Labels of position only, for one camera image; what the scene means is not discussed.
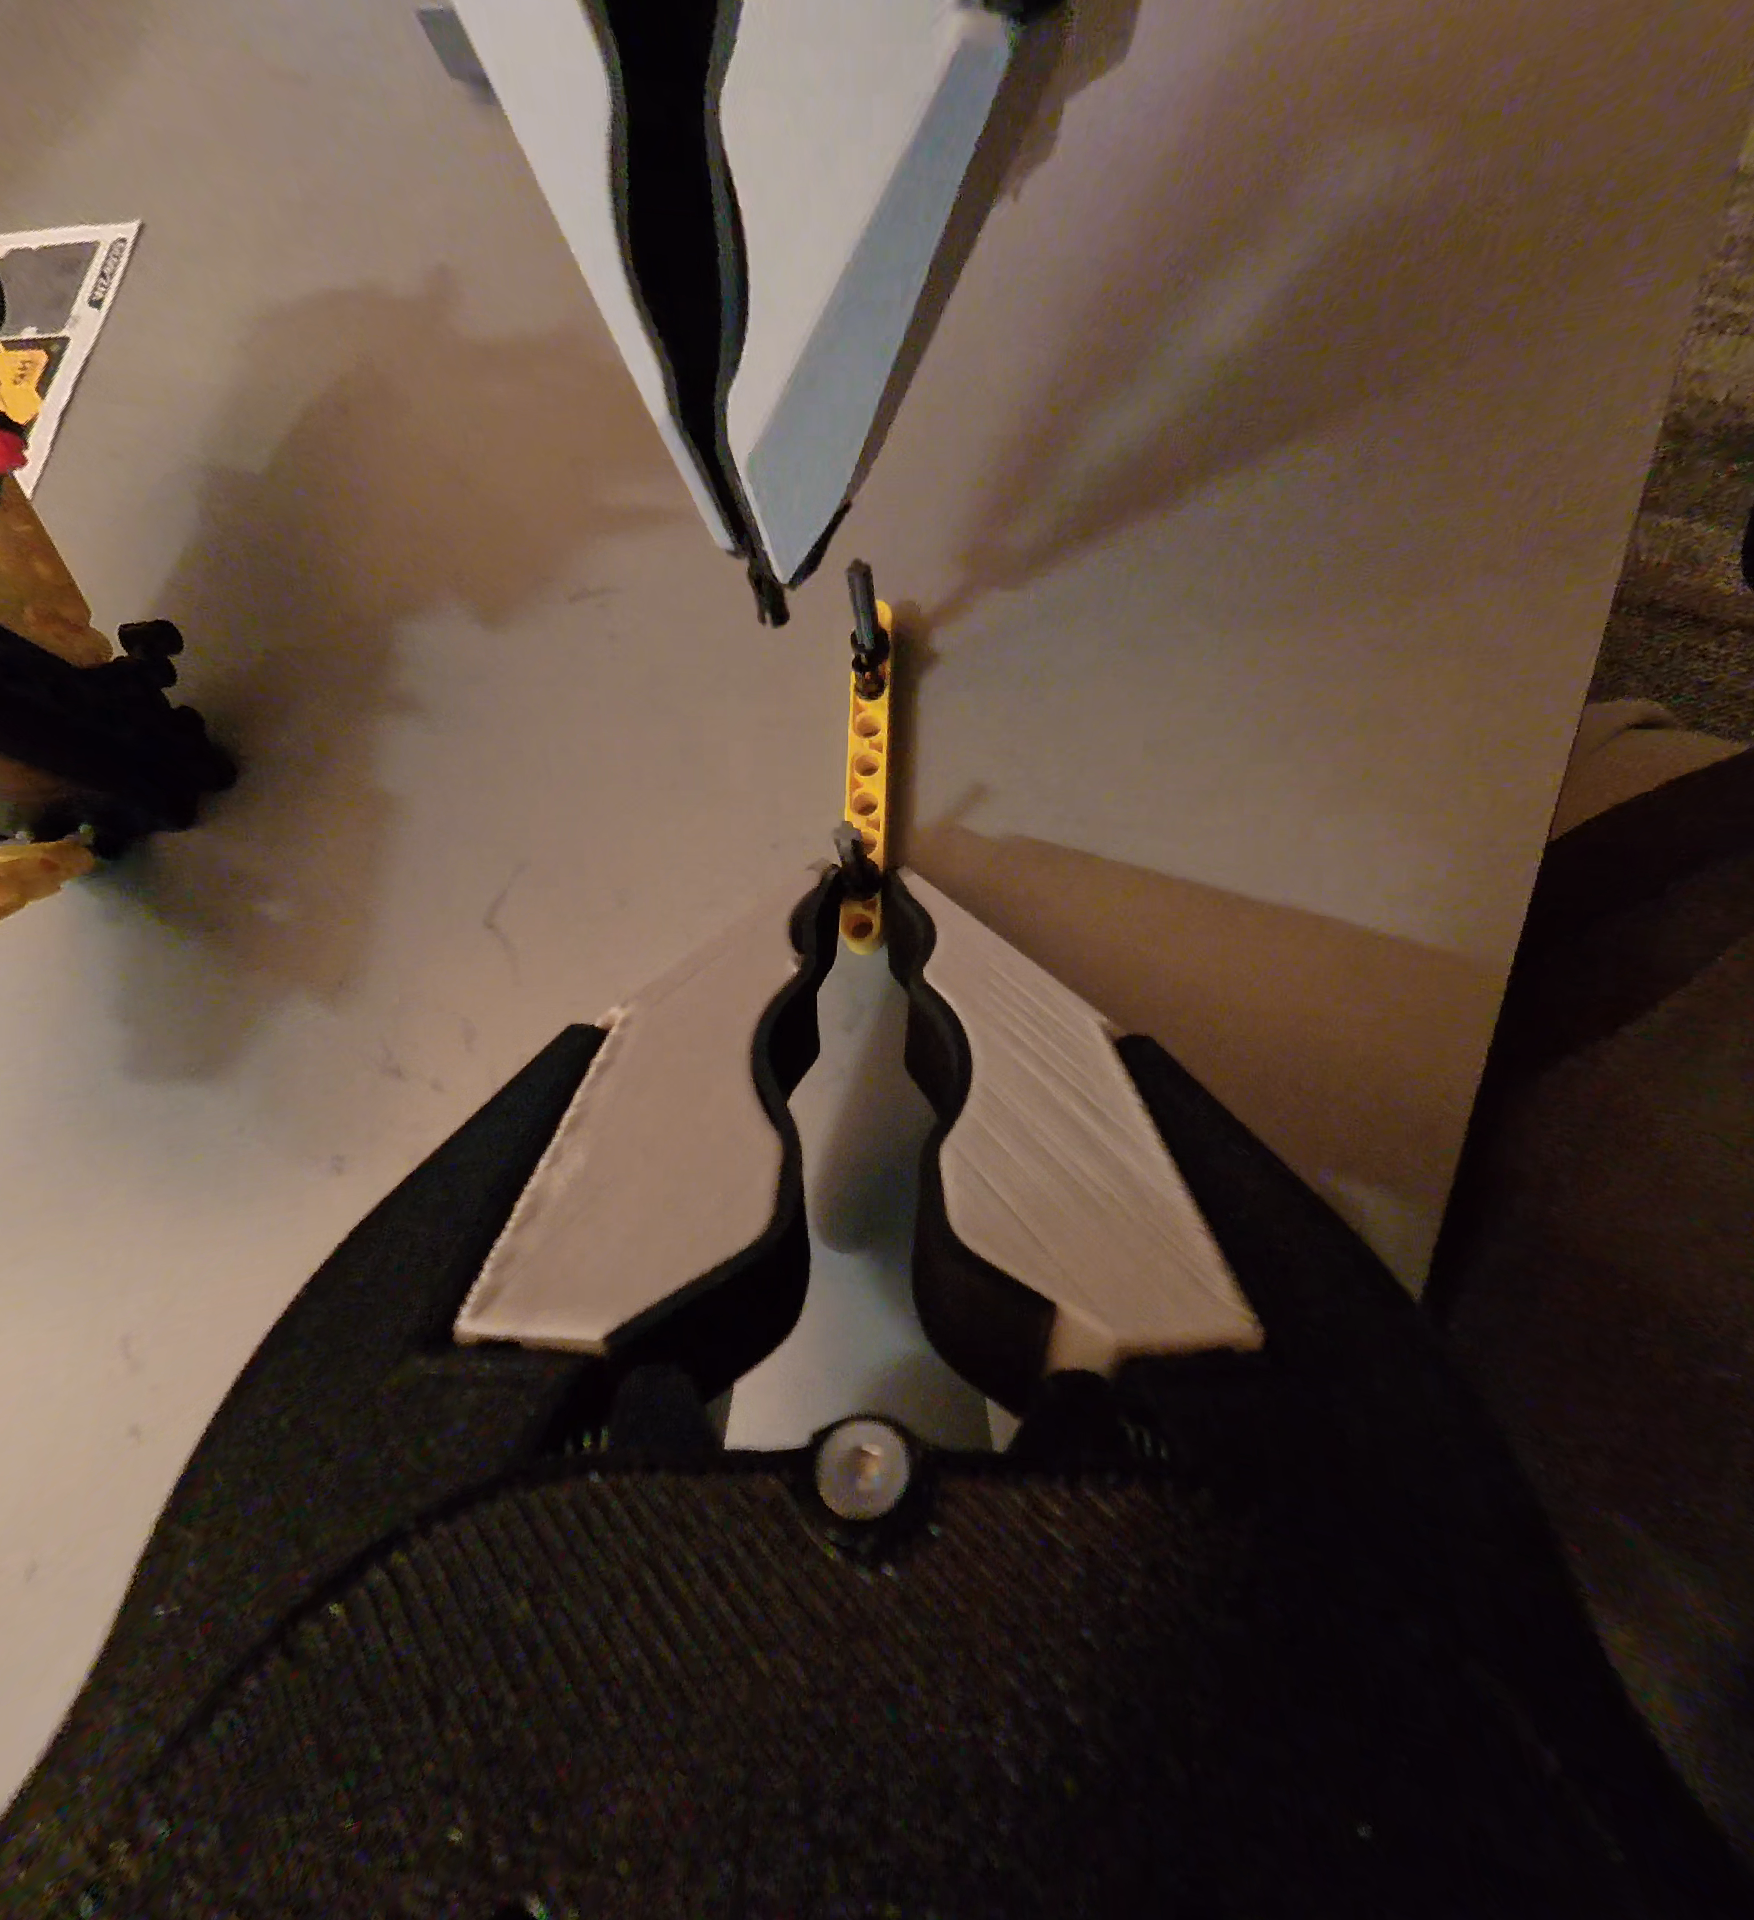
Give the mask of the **yellow toy beam with holes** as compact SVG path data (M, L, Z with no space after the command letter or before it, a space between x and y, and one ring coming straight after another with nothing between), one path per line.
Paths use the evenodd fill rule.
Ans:
M896 660L885 654L885 689L859 699L857 675L852 675L852 722L845 722L845 803L841 818L857 818L884 878L885 878L885 722L892 722L892 668ZM876 896L845 896L841 891L841 939L852 954L876 954L884 944L884 891Z

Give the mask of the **printed instruction sheet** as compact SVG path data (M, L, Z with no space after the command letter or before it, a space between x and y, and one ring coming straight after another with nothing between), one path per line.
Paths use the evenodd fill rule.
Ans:
M0 407L27 433L21 493L39 491L79 373L116 302L141 221L0 232Z

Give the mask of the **person's leg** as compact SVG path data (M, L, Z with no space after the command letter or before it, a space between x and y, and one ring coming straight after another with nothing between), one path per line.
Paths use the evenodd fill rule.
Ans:
M1430 1302L1754 1868L1754 743L1582 705Z

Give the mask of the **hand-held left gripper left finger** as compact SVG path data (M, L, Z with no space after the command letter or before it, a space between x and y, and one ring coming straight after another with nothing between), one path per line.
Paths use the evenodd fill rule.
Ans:
M841 882L802 865L604 1015L456 1341L750 1374L806 1296L790 1091L818 1066Z

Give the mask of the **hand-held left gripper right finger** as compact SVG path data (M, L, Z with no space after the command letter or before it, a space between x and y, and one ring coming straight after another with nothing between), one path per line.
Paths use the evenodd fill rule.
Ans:
M1112 1020L926 878L885 878L918 1161L914 1314L954 1379L1258 1352Z

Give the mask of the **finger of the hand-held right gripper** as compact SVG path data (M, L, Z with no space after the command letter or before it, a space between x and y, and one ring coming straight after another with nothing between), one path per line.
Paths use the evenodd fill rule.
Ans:
M1001 4L671 4L671 415L757 590L859 482L1012 51Z
M765 536L730 447L743 350L743 221L717 132L738 4L456 0L515 142L686 481L765 590Z

